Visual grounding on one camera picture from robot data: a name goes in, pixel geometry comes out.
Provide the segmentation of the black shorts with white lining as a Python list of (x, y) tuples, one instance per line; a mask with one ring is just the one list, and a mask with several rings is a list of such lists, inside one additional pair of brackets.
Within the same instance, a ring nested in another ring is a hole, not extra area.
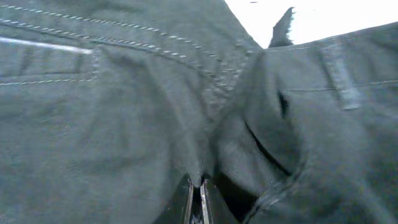
[(1, 222), (397, 222), (397, 24), (261, 47), (226, 1), (2, 1)]

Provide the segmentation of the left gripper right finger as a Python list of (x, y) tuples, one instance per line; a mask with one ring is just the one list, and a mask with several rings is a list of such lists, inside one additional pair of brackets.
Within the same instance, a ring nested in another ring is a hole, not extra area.
[(239, 224), (229, 210), (221, 192), (211, 180), (203, 181), (200, 197), (204, 224)]

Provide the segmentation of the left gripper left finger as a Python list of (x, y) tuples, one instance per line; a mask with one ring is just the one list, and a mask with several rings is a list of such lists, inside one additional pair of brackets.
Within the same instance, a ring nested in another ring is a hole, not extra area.
[(188, 224), (192, 213), (193, 184), (185, 174), (154, 224)]

